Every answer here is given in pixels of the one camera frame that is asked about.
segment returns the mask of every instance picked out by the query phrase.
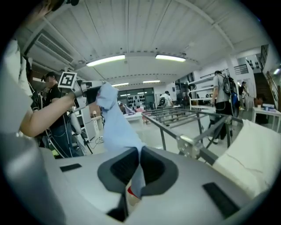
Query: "ceiling light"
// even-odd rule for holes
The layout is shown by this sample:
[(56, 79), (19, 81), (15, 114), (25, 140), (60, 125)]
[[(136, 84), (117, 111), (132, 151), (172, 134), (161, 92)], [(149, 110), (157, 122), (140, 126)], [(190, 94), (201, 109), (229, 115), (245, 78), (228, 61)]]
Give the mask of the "ceiling light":
[(118, 83), (118, 84), (113, 84), (111, 86), (113, 87), (117, 87), (117, 86), (124, 86), (124, 85), (128, 85), (129, 83)]
[(164, 55), (164, 54), (158, 54), (155, 57), (156, 59), (166, 59), (166, 60), (173, 60), (173, 61), (178, 61), (178, 62), (184, 62), (186, 59), (185, 58), (180, 58), (180, 57), (175, 57), (175, 56), (169, 56), (169, 55)]
[(86, 65), (87, 66), (95, 66), (95, 65), (99, 65), (99, 64), (102, 64), (102, 63), (105, 63), (105, 62), (112, 62), (112, 61), (121, 60), (121, 59), (125, 59), (124, 54), (112, 56), (112, 57), (108, 57), (108, 58), (103, 58), (103, 59), (96, 60), (96, 61), (93, 61), (93, 62), (89, 62)]
[(160, 80), (148, 80), (148, 81), (144, 81), (143, 83), (159, 83)]
[(280, 69), (276, 69), (273, 74), (278, 74)]

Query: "clothes drying rack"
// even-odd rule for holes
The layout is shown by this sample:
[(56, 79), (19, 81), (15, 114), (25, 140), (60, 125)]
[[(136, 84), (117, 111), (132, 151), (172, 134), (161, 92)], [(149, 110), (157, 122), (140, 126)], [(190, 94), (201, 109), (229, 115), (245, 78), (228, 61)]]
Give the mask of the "clothes drying rack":
[[(237, 121), (243, 124), (243, 121), (241, 119), (230, 115), (201, 112), (180, 108), (154, 109), (145, 111), (142, 113), (142, 115), (146, 119), (151, 121), (154, 125), (160, 128), (164, 150), (166, 150), (166, 143), (164, 137), (164, 132), (166, 132), (171, 137), (176, 139), (180, 155), (186, 155), (194, 159), (199, 159), (201, 157), (211, 165), (214, 164), (218, 156), (209, 151), (208, 147), (213, 143), (214, 138), (219, 134), (221, 128), (223, 127), (223, 124), (226, 125), (227, 130), (227, 147), (231, 145), (230, 125), (232, 121)], [(216, 117), (217, 122), (203, 132), (200, 119), (205, 116), (214, 116)], [(200, 134), (195, 138), (190, 138), (172, 129), (193, 121), (198, 121), (200, 132)], [(203, 138), (211, 135), (213, 136), (213, 138), (205, 147), (203, 145)]]

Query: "black t-shirt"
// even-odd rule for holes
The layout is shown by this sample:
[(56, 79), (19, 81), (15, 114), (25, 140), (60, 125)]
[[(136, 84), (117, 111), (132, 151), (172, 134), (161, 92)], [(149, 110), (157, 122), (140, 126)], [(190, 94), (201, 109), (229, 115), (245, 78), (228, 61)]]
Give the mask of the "black t-shirt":
[(243, 92), (244, 89), (245, 89), (245, 88), (244, 88), (243, 86), (241, 86), (241, 87), (238, 88), (239, 95), (242, 95), (242, 92)]
[[(46, 106), (52, 103), (52, 99), (54, 98), (60, 98), (62, 96), (60, 90), (58, 89), (58, 84), (55, 84), (48, 92), (46, 97)], [(60, 126), (64, 126), (68, 122), (68, 116), (67, 114), (63, 114), (56, 122), (53, 123), (53, 125), (50, 126), (50, 128), (56, 128)]]

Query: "white shelf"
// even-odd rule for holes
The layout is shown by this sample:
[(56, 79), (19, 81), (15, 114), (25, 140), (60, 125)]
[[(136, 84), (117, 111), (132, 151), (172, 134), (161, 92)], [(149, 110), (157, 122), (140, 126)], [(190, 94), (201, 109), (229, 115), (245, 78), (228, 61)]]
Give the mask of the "white shelf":
[(205, 88), (201, 88), (201, 89), (195, 89), (195, 90), (192, 90), (189, 92), (199, 92), (199, 91), (205, 91), (205, 90), (209, 90), (209, 89), (213, 89), (213, 88), (214, 88), (213, 86), (210, 86), (210, 87), (205, 87)]
[(200, 79), (200, 80), (192, 81), (192, 82), (190, 82), (190, 83), (188, 82), (188, 85), (203, 83), (203, 82), (206, 82), (206, 81), (208, 81), (208, 80), (214, 79), (214, 77), (215, 77), (215, 74), (213, 74), (213, 75), (211, 75), (211, 76), (209, 76), (209, 77), (205, 77), (205, 78)]
[(215, 107), (211, 107), (209, 105), (192, 105), (191, 108), (214, 109)]
[(204, 101), (211, 101), (212, 100), (212, 98), (194, 98), (194, 99), (190, 99), (191, 101), (197, 101), (197, 100), (204, 100)]

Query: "gray t-shirt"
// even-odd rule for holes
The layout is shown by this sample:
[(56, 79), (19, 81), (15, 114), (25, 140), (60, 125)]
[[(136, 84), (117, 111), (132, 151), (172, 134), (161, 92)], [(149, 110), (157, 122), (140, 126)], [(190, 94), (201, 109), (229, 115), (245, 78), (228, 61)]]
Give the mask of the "gray t-shirt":
[(216, 103), (219, 103), (219, 102), (227, 102), (228, 99), (229, 99), (229, 96), (224, 93), (223, 91), (223, 78), (224, 78), (224, 75), (216, 75), (214, 77), (214, 88), (215, 87), (218, 87), (219, 88), (219, 93), (218, 93), (218, 96), (216, 98)]

